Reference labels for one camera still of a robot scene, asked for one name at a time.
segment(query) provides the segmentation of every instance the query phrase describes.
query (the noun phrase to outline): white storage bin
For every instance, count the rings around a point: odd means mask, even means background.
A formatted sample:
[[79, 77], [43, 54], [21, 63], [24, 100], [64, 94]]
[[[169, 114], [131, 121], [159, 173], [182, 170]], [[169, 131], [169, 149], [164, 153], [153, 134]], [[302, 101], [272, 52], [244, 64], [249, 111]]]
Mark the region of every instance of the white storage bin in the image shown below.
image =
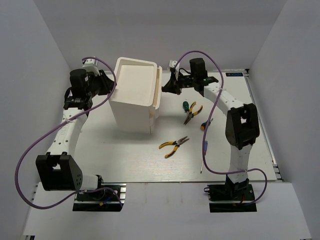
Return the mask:
[[109, 100], [121, 131], [151, 134], [159, 116], [162, 68], [150, 61], [120, 57], [117, 86]]

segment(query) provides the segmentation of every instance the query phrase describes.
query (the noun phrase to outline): black sticker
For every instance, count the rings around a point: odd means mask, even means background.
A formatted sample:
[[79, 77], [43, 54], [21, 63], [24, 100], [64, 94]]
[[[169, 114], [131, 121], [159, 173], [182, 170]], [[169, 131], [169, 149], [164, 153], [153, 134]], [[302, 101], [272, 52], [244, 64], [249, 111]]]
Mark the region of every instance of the black sticker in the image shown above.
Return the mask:
[[225, 75], [227, 77], [243, 77], [244, 76], [242, 72], [227, 72]]

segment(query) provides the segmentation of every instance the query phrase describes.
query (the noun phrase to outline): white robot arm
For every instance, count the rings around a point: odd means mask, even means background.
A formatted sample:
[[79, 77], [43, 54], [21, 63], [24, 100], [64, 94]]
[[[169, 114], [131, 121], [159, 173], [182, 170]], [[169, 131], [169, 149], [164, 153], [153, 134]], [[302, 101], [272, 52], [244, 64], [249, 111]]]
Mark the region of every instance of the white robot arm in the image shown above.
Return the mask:
[[[170, 68], [171, 76], [162, 92], [181, 94], [184, 88], [194, 88], [203, 97], [215, 102], [221, 85], [215, 77], [209, 77], [205, 61], [202, 58], [190, 60], [190, 74], [178, 73]], [[217, 107], [226, 116], [225, 136], [231, 146], [229, 172], [244, 170], [245, 172], [228, 174], [225, 180], [224, 199], [234, 199], [249, 187], [247, 174], [249, 155], [252, 145], [260, 134], [257, 108], [253, 103], [244, 104], [223, 90]]]
[[72, 121], [69, 119], [90, 109], [94, 96], [109, 94], [114, 82], [103, 70], [98, 70], [96, 61], [88, 59], [82, 69], [70, 72], [70, 83], [71, 87], [65, 94], [62, 116], [62, 122], [67, 121], [68, 124], [58, 130], [45, 155], [38, 155], [35, 161], [46, 191], [95, 190], [102, 182], [101, 176], [84, 175], [74, 160], [76, 144], [88, 113]]
[[[218, 93], [221, 89], [221, 85], [218, 82], [214, 82], [204, 87], [204, 97], [209, 99], [213, 103], [216, 101]], [[222, 111], [222, 113], [227, 117], [228, 111], [231, 109], [243, 108], [244, 104], [233, 97], [226, 90], [223, 90], [219, 101], [217, 103], [217, 107]], [[242, 149], [239, 149], [235, 145], [231, 146], [231, 155], [230, 155], [230, 167], [228, 172], [234, 172], [237, 170], [247, 170], [249, 155], [252, 148], [252, 144], [248, 144], [243, 146]], [[248, 179], [247, 172], [241, 172], [236, 174], [228, 175], [229, 179], [234, 183], [242, 183]]]

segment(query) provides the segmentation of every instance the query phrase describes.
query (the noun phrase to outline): screwdriver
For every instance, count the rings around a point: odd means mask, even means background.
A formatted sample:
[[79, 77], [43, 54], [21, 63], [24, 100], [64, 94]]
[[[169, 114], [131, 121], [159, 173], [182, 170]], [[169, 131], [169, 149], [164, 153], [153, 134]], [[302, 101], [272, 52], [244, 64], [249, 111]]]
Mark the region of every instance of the screwdriver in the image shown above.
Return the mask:
[[[204, 141], [204, 155], [206, 155], [208, 149], [208, 141]], [[204, 168], [204, 160], [202, 159], [200, 174], [202, 174], [202, 169]]]
[[202, 130], [202, 131], [204, 131], [204, 130], [205, 130], [206, 125], [207, 125], [207, 122], [206, 122], [206, 121], [205, 121], [204, 123], [202, 123], [202, 124], [201, 124], [201, 127], [200, 127], [200, 128], [201, 128], [201, 130]]
[[186, 113], [189, 112], [189, 103], [187, 101], [182, 103], [182, 107]]

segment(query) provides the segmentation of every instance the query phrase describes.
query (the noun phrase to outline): pliers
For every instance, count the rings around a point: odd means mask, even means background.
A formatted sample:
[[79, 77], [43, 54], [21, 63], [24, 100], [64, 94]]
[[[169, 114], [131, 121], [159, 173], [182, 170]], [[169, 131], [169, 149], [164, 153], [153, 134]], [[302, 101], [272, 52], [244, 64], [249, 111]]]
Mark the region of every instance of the pliers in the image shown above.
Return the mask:
[[164, 158], [170, 158], [173, 154], [175, 154], [175, 152], [178, 150], [178, 148], [180, 147], [181, 144], [184, 144], [186, 141], [188, 141], [190, 138], [187, 138], [188, 136], [185, 136], [183, 138], [180, 138], [177, 141], [167, 141], [165, 143], [162, 143], [159, 146], [159, 149], [162, 149], [165, 146], [170, 146], [170, 145], [175, 145], [174, 149], [172, 150], [172, 152], [168, 153], [167, 155], [164, 156]]
[[196, 105], [196, 102], [194, 101], [189, 109], [188, 115], [186, 116], [184, 125], [186, 125], [194, 116], [198, 115], [202, 111], [202, 108], [204, 107], [203, 105], [201, 105], [198, 111], [192, 112], [192, 109], [194, 108], [195, 105]]

